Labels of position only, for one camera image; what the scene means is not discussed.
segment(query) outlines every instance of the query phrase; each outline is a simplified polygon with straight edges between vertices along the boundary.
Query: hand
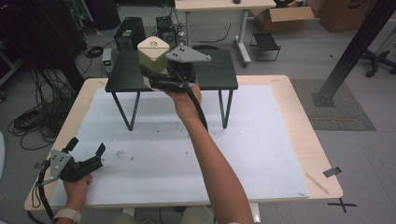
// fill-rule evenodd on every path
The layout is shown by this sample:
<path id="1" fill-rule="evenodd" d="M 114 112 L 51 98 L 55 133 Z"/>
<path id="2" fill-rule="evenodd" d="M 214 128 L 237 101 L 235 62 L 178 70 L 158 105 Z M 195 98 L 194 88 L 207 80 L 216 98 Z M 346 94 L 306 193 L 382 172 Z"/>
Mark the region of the hand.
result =
<path id="1" fill-rule="evenodd" d="M 92 182 L 91 175 L 85 175 L 77 182 L 64 181 L 67 194 L 66 208 L 81 211 L 87 201 L 88 185 Z"/>
<path id="2" fill-rule="evenodd" d="M 198 102 L 201 103 L 202 94 L 199 86 L 193 86 L 191 87 L 191 90 L 197 98 Z M 175 109 L 181 121 L 186 123 L 187 121 L 192 119 L 200 119 L 194 103 L 186 92 L 165 91 L 165 93 L 169 95 L 175 102 Z"/>

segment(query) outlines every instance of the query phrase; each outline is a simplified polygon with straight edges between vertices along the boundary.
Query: wristwatch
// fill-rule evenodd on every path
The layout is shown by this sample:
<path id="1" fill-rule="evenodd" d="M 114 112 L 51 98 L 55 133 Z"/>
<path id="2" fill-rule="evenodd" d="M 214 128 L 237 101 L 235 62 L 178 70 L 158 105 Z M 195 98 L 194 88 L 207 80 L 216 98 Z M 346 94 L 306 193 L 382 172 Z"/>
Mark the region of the wristwatch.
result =
<path id="1" fill-rule="evenodd" d="M 79 222 L 81 221 L 81 217 L 82 214 L 74 209 L 70 209 L 70 208 L 63 208 L 61 210 L 59 210 L 55 217 L 53 218 L 53 220 L 56 220 L 59 217 L 66 217 L 66 218 L 70 218 L 72 219 L 75 223 L 79 224 Z"/>

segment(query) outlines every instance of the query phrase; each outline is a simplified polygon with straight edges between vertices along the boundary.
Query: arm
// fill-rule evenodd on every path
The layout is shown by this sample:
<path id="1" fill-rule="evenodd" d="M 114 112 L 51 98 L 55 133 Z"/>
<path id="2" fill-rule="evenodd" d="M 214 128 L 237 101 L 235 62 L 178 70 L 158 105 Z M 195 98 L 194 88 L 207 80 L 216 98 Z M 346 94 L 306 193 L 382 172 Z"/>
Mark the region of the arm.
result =
<path id="1" fill-rule="evenodd" d="M 92 176 L 86 175 L 77 182 L 64 181 L 64 189 L 67 194 L 67 203 L 65 208 L 80 211 L 87 201 L 88 185 L 92 182 Z M 70 218 L 60 217 L 56 220 L 56 224 L 74 224 Z"/>
<path id="2" fill-rule="evenodd" d="M 199 87 L 194 87 L 192 90 L 201 102 Z M 247 195 L 233 168 L 200 121 L 190 97 L 186 93 L 167 92 L 167 94 L 174 100 L 177 115 L 189 132 L 207 194 L 219 223 L 253 223 Z"/>

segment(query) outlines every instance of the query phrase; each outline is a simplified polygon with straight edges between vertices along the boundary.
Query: beige cube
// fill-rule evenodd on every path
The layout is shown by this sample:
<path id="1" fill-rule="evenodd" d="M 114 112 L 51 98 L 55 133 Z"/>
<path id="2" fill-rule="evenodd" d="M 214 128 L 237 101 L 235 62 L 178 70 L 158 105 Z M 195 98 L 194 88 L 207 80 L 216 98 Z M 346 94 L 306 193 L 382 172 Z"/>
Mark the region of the beige cube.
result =
<path id="1" fill-rule="evenodd" d="M 137 45 L 140 65 L 152 73 L 161 73 L 168 65 L 166 53 L 169 44 L 156 36 L 151 36 Z"/>

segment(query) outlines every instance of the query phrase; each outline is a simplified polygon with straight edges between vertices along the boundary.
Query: cardboard box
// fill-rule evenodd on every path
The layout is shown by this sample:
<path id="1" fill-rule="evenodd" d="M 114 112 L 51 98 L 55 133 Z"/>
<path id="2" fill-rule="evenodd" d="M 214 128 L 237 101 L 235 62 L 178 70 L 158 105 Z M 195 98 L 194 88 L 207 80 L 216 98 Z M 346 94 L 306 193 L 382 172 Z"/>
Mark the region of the cardboard box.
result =
<path id="1" fill-rule="evenodd" d="M 314 19 L 311 7 L 281 7 L 251 10 L 254 21 L 263 31 L 297 31 L 304 27 L 304 20 Z"/>
<path id="2" fill-rule="evenodd" d="M 321 16 L 320 24 L 330 32 L 358 30 L 376 0 L 331 0 Z"/>
<path id="3" fill-rule="evenodd" d="M 308 5 L 312 7 L 315 18 L 320 18 L 329 0 L 308 0 Z"/>

